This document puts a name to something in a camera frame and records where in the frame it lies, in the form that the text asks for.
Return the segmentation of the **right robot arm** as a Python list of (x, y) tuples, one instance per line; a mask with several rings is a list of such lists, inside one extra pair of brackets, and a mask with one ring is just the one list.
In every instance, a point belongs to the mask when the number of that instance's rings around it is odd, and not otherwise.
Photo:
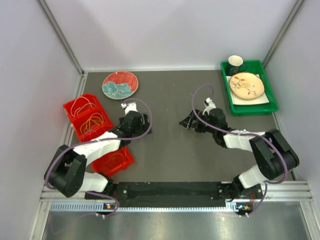
[(252, 187), (274, 180), (300, 164), (298, 155), (277, 129), (248, 132), (228, 126), (222, 109), (194, 110), (179, 125), (197, 133), (210, 133), (215, 143), (227, 149), (253, 153), (256, 165), (237, 175), (232, 181), (232, 197), (245, 198)]

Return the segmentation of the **red compartment tray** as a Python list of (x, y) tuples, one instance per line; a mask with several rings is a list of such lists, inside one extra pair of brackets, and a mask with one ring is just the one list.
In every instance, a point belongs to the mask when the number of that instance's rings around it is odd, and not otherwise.
[[(112, 129), (109, 119), (98, 98), (85, 93), (63, 105), (64, 111), (79, 142), (87, 142)], [(135, 160), (127, 147), (108, 153), (90, 164), (95, 173), (109, 177), (126, 170)]]

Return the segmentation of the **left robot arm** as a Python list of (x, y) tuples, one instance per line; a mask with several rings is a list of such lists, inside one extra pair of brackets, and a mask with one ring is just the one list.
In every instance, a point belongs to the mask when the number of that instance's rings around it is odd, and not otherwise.
[(44, 174), (46, 187), (67, 198), (78, 192), (109, 198), (115, 189), (112, 179), (102, 172), (86, 172), (87, 166), (150, 134), (153, 116), (131, 110), (119, 121), (117, 127), (90, 141), (61, 145)]

